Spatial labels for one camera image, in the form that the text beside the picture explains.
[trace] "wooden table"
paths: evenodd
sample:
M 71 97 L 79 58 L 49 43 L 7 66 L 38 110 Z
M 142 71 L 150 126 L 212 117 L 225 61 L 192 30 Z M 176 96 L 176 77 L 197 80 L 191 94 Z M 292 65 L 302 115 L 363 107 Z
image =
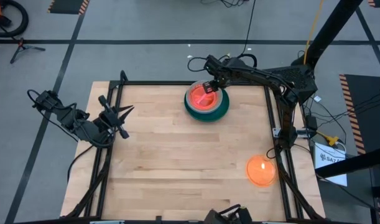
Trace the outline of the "wooden table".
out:
M 263 87 L 227 88 L 229 111 L 215 123 L 202 123 L 188 115 L 183 105 L 187 88 L 124 86 L 121 106 L 134 105 L 135 109 L 124 125 L 130 138 L 118 135 L 114 143 L 102 218 L 155 220 L 162 215 L 163 220 L 204 220 L 211 208 L 223 210 L 240 203 L 248 207 L 255 221 L 284 221 L 279 181 L 267 188 L 256 187 L 244 170 L 249 158 L 265 155 L 273 147 Z M 93 83 L 87 106 L 90 119 L 101 110 L 97 98 L 107 92 L 108 82 Z M 300 108 L 295 126 L 303 126 Z M 308 147 L 306 140 L 296 143 Z M 76 155 L 88 146 L 79 142 Z M 88 189 L 95 151 L 73 166 L 62 215 L 69 213 Z M 299 190 L 317 213 L 325 216 L 310 154 L 294 146 L 292 158 Z M 288 193 L 296 217 L 289 188 Z

